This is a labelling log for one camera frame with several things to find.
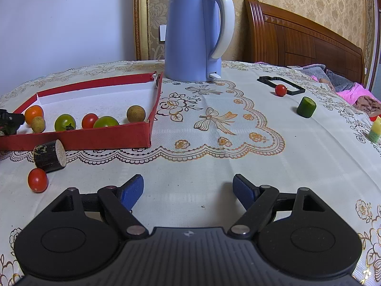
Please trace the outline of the orange tangerine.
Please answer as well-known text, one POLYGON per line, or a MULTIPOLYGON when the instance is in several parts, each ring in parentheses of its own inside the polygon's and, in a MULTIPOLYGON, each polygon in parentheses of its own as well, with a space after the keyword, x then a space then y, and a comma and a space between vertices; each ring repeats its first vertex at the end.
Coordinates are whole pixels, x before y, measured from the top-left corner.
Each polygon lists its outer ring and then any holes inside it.
POLYGON ((31 125, 35 117, 44 117, 44 112, 42 107, 40 107, 39 105, 33 105, 26 109, 24 115, 26 123, 28 125, 31 125))

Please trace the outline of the tan longan fruit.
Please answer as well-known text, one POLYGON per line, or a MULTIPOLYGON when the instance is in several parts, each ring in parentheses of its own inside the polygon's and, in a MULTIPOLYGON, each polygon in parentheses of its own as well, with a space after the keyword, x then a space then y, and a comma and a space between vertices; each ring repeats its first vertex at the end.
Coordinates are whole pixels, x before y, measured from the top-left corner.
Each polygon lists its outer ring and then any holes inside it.
POLYGON ((34 133, 42 133, 46 128, 45 119, 41 116, 36 116, 31 122, 31 128, 34 133))

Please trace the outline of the green tomato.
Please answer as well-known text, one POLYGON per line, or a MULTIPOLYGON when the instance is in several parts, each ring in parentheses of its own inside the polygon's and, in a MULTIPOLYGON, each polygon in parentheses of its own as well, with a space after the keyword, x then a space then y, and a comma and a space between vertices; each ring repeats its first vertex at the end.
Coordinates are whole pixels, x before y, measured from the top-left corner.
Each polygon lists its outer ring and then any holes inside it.
POLYGON ((118 120, 115 119, 114 117, 102 116, 95 121, 93 128, 114 127, 118 125, 119 125, 118 120))
POLYGON ((54 128, 56 132, 75 130, 75 119, 69 114, 62 114, 56 119, 54 128))

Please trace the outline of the brown longan fruit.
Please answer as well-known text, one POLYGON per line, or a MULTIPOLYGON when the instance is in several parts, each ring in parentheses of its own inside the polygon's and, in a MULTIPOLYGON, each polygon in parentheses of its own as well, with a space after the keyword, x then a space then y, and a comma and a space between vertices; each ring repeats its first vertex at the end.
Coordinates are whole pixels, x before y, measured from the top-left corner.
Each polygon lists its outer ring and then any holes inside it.
POLYGON ((129 123, 138 123, 145 121, 145 109, 139 105, 132 105, 127 110, 127 119, 129 123))

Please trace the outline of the floral lace tablecloth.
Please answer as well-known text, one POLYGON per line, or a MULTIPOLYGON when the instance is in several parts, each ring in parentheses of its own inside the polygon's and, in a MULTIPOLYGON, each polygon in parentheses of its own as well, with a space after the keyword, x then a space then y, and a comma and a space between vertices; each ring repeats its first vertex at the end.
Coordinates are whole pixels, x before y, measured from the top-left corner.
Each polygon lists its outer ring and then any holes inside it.
POLYGON ((229 228, 243 212, 231 188, 240 173, 281 192, 313 189, 360 237, 355 278, 379 285, 380 144, 370 128, 368 115, 296 70, 225 61, 211 83, 165 79, 149 148, 69 151, 41 194, 27 185, 32 154, 1 154, 1 284, 22 276, 13 250, 21 229, 67 187, 95 192, 138 173, 145 191, 134 213, 147 228, 229 228), (279 97, 260 76, 306 92, 279 97), (305 96, 316 103, 310 118, 296 113, 305 96))

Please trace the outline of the red shallow box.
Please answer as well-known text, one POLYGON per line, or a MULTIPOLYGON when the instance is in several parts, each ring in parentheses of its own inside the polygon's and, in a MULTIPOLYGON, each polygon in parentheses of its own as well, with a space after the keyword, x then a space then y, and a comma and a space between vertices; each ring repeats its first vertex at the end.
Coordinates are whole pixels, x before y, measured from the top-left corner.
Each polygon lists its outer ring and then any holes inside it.
POLYGON ((37 92, 14 110, 23 124, 1 137, 1 150, 55 140, 66 150, 149 148, 162 77, 114 76, 37 92))

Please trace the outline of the green cucumber piece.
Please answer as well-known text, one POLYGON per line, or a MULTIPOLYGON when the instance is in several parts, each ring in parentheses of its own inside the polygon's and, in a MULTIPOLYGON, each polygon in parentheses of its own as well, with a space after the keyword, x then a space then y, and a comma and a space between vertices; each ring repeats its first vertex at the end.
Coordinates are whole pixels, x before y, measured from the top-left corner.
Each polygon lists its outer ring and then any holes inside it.
POLYGON ((310 97, 303 97, 297 107, 296 113, 304 118, 310 118, 316 110, 316 103, 310 97))

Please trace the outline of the small red cherry tomato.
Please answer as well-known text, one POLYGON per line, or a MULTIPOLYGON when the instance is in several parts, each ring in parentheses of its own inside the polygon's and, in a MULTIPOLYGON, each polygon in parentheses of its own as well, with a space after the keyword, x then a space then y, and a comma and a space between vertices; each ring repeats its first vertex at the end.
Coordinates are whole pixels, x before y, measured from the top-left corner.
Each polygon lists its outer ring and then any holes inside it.
POLYGON ((279 97, 285 96, 287 94, 287 87, 281 84, 275 86, 275 94, 279 97))

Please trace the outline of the yellow green toy piece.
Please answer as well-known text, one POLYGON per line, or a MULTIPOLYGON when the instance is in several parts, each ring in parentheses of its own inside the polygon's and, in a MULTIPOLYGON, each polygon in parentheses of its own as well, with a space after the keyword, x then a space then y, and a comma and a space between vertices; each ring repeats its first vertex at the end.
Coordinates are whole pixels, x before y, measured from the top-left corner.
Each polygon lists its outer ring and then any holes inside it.
POLYGON ((367 138, 372 143, 377 143, 381 135, 381 117, 378 116, 371 126, 371 129, 367 135, 367 138))

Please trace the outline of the pink bedding clothes pile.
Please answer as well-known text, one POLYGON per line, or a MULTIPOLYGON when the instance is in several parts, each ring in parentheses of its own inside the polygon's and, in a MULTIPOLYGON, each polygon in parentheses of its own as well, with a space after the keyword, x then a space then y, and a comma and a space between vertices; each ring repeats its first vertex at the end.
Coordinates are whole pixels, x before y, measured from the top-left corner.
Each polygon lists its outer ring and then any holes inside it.
POLYGON ((380 117, 380 100, 361 84, 334 73, 323 64, 288 66, 288 68, 299 70, 317 82, 328 84, 330 89, 348 104, 365 112, 371 121, 380 117))

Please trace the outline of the wooden headboard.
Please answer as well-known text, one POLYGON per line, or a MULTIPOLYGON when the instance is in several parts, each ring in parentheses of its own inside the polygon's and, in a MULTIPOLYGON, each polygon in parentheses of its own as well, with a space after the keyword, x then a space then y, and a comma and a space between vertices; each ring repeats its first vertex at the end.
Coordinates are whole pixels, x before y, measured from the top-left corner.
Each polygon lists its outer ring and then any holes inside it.
POLYGON ((362 49, 301 15, 257 0, 244 0, 248 19, 243 60, 277 66, 324 64, 352 82, 364 83, 362 49))

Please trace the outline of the blue electric kettle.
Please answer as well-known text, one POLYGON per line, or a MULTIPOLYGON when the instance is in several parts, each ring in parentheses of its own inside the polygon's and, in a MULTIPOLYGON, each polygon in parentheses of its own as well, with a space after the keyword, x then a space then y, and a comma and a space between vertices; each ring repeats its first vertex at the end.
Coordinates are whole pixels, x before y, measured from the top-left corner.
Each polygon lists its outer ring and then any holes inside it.
POLYGON ((233 0, 169 0, 165 77, 204 82, 221 77, 221 57, 234 34, 233 0))

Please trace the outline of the black rectangular frame right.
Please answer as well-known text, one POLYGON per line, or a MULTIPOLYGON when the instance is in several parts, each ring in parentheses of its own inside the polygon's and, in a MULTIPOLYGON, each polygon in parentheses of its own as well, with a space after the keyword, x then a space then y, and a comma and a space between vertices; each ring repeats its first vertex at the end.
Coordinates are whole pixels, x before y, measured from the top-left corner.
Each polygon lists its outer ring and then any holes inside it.
POLYGON ((287 89, 287 95, 290 96, 296 96, 306 92, 303 87, 282 77, 260 76, 257 81, 272 88, 276 88, 278 85, 283 85, 287 89))

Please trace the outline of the white wall switch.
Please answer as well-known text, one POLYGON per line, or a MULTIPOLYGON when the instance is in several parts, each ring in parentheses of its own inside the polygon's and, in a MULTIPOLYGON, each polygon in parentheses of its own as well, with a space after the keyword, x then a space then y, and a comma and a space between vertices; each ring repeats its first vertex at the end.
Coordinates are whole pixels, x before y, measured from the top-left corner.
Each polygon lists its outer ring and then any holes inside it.
POLYGON ((159 26, 159 37, 160 37, 160 42, 165 42, 165 39, 166 39, 166 31, 167 31, 167 25, 160 25, 160 26, 159 26))

